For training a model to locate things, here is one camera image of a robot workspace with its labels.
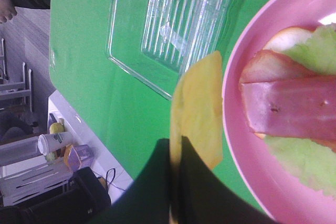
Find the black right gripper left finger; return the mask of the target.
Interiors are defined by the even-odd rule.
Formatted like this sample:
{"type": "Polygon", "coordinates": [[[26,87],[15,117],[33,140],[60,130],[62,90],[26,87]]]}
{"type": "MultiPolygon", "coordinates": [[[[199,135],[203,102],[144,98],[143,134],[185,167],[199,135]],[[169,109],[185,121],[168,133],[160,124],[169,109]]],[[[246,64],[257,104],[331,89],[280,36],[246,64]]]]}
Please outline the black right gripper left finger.
{"type": "Polygon", "coordinates": [[[89,223],[169,223],[170,192],[169,139],[162,138],[133,183],[89,223]]]}

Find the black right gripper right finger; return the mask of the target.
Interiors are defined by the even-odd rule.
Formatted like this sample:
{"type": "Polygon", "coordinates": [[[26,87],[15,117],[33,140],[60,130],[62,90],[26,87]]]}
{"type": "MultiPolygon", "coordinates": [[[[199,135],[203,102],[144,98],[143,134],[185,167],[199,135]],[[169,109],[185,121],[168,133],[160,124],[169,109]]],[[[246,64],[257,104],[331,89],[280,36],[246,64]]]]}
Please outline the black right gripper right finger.
{"type": "Polygon", "coordinates": [[[182,137],[179,223],[275,223],[226,187],[182,137]]]}

